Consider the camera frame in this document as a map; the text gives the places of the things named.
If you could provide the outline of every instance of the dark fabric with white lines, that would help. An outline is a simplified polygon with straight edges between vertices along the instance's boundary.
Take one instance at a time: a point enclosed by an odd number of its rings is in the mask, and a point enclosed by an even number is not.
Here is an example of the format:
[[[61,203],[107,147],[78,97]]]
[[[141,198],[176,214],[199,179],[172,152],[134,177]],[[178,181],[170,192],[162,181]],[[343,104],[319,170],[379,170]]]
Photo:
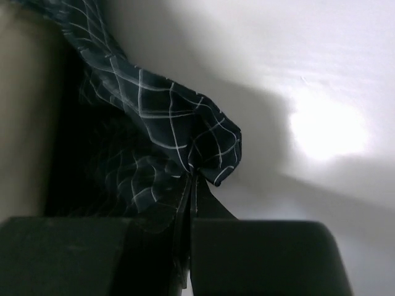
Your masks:
[[[115,215],[143,211],[184,174],[219,186],[238,165],[239,128],[206,96],[129,63],[107,31],[100,0],[16,2],[57,22],[84,61],[80,104],[125,114],[98,120],[84,160],[87,180],[124,200],[127,210]]]

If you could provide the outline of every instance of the folded cloth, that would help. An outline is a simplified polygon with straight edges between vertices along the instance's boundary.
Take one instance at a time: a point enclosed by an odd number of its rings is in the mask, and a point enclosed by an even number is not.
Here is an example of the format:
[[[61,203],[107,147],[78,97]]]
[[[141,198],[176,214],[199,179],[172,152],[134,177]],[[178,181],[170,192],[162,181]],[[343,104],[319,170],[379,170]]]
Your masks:
[[[238,165],[240,129],[205,95],[131,64],[108,31],[102,1],[14,1],[58,23],[83,61],[73,87],[89,123],[81,128],[78,165],[85,184],[105,198],[72,206],[68,215],[133,216],[185,175],[219,186]]]

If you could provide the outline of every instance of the garment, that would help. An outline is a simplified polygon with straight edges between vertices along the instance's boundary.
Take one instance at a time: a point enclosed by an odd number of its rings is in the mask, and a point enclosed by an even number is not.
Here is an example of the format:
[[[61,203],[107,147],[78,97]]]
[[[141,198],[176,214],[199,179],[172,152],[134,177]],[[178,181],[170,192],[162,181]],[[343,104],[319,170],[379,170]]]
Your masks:
[[[182,187],[187,175],[219,186],[236,168],[240,129],[205,95],[132,65],[108,31],[100,0],[17,2],[58,23],[82,61],[81,78],[77,68],[69,73],[78,98],[66,98],[89,114],[76,137],[76,178],[84,195],[105,198],[63,214],[133,216]]]

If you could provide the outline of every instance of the blurry beige surface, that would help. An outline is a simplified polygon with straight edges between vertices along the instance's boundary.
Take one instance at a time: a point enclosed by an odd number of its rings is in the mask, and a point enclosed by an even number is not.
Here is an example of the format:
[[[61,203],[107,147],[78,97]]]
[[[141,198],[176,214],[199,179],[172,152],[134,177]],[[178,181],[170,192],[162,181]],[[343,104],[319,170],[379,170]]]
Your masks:
[[[64,49],[54,24],[0,2],[0,221],[43,211]]]
[[[242,128],[240,167],[214,194],[240,218],[324,222],[355,295],[394,295],[395,2],[107,5],[132,62]]]

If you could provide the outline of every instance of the black cloth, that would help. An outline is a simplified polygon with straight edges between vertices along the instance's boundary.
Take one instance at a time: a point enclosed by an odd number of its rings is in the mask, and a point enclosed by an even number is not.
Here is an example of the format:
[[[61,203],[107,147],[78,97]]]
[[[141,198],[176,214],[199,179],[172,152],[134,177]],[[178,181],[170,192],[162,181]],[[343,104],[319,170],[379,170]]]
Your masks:
[[[95,202],[79,197],[80,207],[60,206],[63,214],[133,216],[183,187],[188,174],[219,186],[238,165],[240,129],[205,95],[131,64],[100,0],[14,1],[55,21],[82,61],[69,72],[80,77],[68,86],[77,97],[66,98],[86,119],[70,140],[79,139],[80,154],[69,178],[80,178],[79,192]]]

